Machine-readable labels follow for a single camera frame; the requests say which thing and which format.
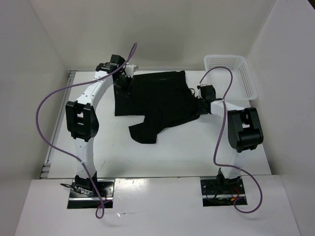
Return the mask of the black shorts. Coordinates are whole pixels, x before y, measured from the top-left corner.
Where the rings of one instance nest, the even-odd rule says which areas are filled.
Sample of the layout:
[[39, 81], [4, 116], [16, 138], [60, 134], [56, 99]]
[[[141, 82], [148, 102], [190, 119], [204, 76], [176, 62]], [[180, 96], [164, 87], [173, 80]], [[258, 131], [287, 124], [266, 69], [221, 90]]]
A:
[[142, 123], [128, 128], [131, 138], [141, 144], [155, 144], [164, 129], [200, 117], [184, 71], [135, 75], [130, 94], [114, 92], [114, 96], [116, 116], [144, 116]]

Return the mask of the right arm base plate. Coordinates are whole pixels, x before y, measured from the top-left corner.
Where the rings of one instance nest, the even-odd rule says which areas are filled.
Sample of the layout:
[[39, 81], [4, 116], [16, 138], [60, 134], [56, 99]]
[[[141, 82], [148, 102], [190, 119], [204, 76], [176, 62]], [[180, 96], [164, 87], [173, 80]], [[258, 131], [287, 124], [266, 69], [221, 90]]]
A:
[[243, 181], [237, 178], [234, 183], [220, 183], [217, 177], [202, 177], [200, 179], [202, 203], [204, 207], [224, 207], [247, 205]]

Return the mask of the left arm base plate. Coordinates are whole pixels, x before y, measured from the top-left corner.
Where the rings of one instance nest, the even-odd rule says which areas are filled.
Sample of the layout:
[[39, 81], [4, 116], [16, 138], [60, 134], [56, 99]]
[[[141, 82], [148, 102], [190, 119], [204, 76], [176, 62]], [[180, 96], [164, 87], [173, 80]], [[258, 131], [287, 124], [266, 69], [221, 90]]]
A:
[[[97, 209], [100, 207], [100, 199], [95, 190], [86, 190], [82, 187], [72, 184], [62, 184], [70, 189], [67, 209]], [[113, 208], [114, 186], [113, 179], [98, 179], [96, 186], [104, 202], [105, 208]]]

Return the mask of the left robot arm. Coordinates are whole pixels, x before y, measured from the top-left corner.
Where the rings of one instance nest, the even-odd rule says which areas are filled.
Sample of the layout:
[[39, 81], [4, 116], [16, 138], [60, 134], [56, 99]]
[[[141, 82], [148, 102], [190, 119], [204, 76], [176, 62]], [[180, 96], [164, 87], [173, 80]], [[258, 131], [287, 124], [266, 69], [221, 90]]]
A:
[[123, 57], [112, 55], [109, 62], [96, 67], [93, 82], [85, 91], [75, 101], [66, 103], [66, 125], [79, 158], [71, 187], [79, 193], [91, 197], [98, 191], [93, 151], [94, 138], [99, 131], [96, 108], [111, 86], [123, 94], [129, 94], [130, 82], [137, 69], [138, 66], [126, 62]]

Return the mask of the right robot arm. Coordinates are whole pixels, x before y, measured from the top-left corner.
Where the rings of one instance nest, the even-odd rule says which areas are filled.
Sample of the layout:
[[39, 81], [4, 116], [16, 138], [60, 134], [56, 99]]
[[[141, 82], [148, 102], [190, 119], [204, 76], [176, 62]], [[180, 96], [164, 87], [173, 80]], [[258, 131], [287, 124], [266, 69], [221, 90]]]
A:
[[[225, 102], [222, 98], [217, 98], [212, 85], [198, 85], [197, 89], [199, 91], [197, 114], [212, 114], [222, 118], [213, 163], [219, 167], [216, 188], [221, 193], [227, 193], [240, 183], [245, 153], [256, 149], [263, 142], [263, 131], [258, 112], [256, 108], [239, 107]], [[217, 162], [217, 154], [224, 130], [227, 130], [227, 139], [233, 152], [221, 164]]]

